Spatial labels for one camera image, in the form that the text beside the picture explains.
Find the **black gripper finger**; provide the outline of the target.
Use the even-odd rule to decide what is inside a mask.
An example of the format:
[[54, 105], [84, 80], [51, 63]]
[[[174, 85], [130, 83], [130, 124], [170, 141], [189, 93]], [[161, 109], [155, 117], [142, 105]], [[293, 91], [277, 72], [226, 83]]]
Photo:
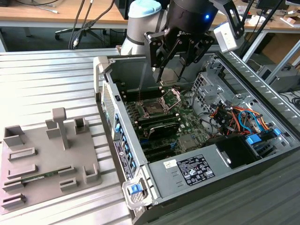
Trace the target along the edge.
[[189, 41], [188, 50], [180, 53], [182, 69], [180, 71], [179, 79], [182, 78], [185, 68], [192, 63], [197, 63], [208, 51], [214, 41], [215, 39], [213, 37], [206, 34], [197, 43], [193, 40]]
[[161, 77], [167, 63], [175, 56], [179, 51], [181, 45], [180, 38], [175, 38], [171, 47], [167, 46], [166, 32], [160, 31], [157, 33], [146, 32], [145, 37], [145, 54], [146, 58], [153, 68], [153, 77], [155, 83], [161, 81]]

